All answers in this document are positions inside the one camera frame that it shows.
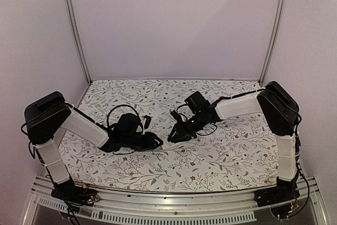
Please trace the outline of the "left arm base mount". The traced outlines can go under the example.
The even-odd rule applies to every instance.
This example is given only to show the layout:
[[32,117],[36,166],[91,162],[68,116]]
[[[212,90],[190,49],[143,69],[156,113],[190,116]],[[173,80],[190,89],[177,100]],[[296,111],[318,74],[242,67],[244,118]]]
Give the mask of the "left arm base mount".
[[77,186],[73,181],[56,184],[51,196],[78,206],[93,206],[100,200],[98,192],[90,188],[90,184]]

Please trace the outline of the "white remote control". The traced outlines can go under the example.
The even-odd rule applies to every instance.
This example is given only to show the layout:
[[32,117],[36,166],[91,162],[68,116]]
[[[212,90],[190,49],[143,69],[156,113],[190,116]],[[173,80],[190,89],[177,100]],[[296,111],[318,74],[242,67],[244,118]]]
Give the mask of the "white remote control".
[[178,142],[178,143],[172,143],[168,141],[164,141],[163,144],[160,146],[161,150],[166,151],[166,150],[172,150],[172,149],[177,149],[180,146],[184,147],[188,142]]

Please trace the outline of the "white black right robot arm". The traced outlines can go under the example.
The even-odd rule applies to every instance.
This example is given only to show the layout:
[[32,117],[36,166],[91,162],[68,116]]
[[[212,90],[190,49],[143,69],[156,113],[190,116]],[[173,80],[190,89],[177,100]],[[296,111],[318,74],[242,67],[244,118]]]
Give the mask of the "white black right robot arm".
[[300,153],[299,125],[302,117],[298,103],[280,83],[270,81],[255,91],[221,96],[213,102],[195,91],[184,102],[193,115],[185,120],[177,110],[170,112],[176,123],[168,135],[169,143],[189,141],[211,123],[261,115],[265,126],[274,135],[278,151],[278,186],[273,189],[272,197],[277,202],[283,202],[292,194],[291,184],[295,184],[299,176],[296,164]]

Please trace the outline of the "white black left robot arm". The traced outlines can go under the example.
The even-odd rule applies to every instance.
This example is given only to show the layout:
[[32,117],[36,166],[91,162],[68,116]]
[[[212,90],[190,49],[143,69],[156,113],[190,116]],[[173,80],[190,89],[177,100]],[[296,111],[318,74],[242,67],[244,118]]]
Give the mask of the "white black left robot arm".
[[42,166],[58,185],[67,201],[78,197],[78,189],[70,183],[71,175],[58,150],[66,132],[72,133],[105,153],[121,148],[133,152],[154,150],[163,145],[155,133],[147,130],[151,118],[133,111],[120,116],[116,123],[99,124],[75,106],[66,102],[62,93],[52,92],[28,105],[24,110],[22,132],[28,137]]

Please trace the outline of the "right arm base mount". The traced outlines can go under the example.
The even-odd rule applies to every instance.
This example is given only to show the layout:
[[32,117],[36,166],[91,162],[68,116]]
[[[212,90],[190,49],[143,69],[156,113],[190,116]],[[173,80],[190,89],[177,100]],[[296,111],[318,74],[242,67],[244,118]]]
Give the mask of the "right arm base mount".
[[272,188],[257,190],[254,192],[254,201],[258,207],[269,206],[284,201],[298,198],[300,193],[297,186],[277,185]]

